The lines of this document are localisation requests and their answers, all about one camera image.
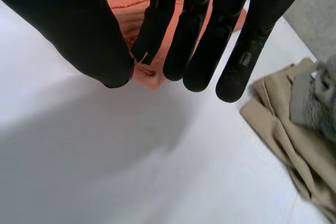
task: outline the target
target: gray floor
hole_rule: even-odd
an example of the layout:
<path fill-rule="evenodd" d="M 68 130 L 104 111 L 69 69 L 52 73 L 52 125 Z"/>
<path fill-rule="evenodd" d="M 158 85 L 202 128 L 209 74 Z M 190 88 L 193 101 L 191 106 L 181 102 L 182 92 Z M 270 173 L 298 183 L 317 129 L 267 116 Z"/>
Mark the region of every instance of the gray floor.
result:
<path fill-rule="evenodd" d="M 320 60 L 336 55 L 336 0 L 296 0 L 285 18 Z"/>

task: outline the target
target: black glove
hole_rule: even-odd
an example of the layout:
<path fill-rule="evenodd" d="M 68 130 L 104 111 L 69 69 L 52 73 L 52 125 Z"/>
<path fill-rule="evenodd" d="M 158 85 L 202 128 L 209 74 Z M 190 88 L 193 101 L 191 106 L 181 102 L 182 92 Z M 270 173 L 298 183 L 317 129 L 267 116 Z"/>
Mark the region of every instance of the black glove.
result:
<path fill-rule="evenodd" d="M 107 87 L 128 82 L 131 58 L 106 0 L 2 0 L 75 68 Z"/>
<path fill-rule="evenodd" d="M 209 0 L 184 0 L 183 11 L 163 67 L 172 81 L 183 78 L 195 92 L 204 90 L 225 50 L 246 0 L 213 0 L 213 11 L 195 49 Z M 218 97 L 237 101 L 276 21 L 295 0 L 251 0 L 241 35 L 217 84 Z M 174 12 L 175 0 L 151 0 L 131 52 L 137 61 L 150 64 Z"/>

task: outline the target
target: folded orange fabric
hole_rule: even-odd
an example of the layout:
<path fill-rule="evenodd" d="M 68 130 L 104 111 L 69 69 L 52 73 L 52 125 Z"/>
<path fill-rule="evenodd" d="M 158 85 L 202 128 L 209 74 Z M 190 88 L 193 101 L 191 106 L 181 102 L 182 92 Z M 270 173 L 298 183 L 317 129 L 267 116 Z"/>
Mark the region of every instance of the folded orange fabric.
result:
<path fill-rule="evenodd" d="M 130 48 L 135 41 L 142 21 L 144 19 L 144 11 L 149 6 L 150 0 L 107 0 L 113 13 L 115 14 L 121 32 Z M 177 26 L 178 17 L 182 12 L 183 0 L 176 0 L 175 13 L 172 21 L 169 24 L 167 32 L 164 36 L 161 48 L 155 56 L 153 62 L 148 66 L 138 63 L 135 66 L 133 79 L 140 82 L 150 89 L 158 89 L 159 86 L 165 81 L 162 72 L 164 60 L 169 50 L 173 35 Z M 212 0 L 209 5 L 209 10 L 205 19 L 205 24 L 208 23 L 212 11 Z M 243 10 L 237 22 L 235 30 L 242 28 L 246 18 L 246 11 Z M 205 30 L 206 25 L 203 26 L 201 35 Z"/>

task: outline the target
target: glove finger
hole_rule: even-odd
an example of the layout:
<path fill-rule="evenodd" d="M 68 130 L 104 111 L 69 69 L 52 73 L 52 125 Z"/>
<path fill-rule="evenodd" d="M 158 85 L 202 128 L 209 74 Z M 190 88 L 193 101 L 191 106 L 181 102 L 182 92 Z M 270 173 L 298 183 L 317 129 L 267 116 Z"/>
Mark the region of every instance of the glove finger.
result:
<path fill-rule="evenodd" d="M 126 84 L 133 59 L 106 0 L 3 0 L 80 72 L 108 86 Z"/>
<path fill-rule="evenodd" d="M 158 52 L 173 17 L 176 0 L 150 0 L 131 52 L 138 62 L 150 64 Z"/>
<path fill-rule="evenodd" d="M 167 79 L 180 80 L 194 51 L 210 0 L 184 0 L 171 47 L 163 66 Z"/>

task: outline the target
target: beige cloth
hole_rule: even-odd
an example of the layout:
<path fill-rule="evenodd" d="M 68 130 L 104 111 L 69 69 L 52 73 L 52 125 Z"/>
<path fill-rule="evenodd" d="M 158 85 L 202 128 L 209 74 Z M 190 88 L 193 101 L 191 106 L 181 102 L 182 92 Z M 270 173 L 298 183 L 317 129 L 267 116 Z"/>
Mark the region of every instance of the beige cloth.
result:
<path fill-rule="evenodd" d="M 290 121 L 291 85 L 298 73 L 312 66 L 304 59 L 254 83 L 259 99 L 240 111 L 269 148 L 287 166 L 303 198 L 336 223 L 336 148 L 320 133 Z"/>

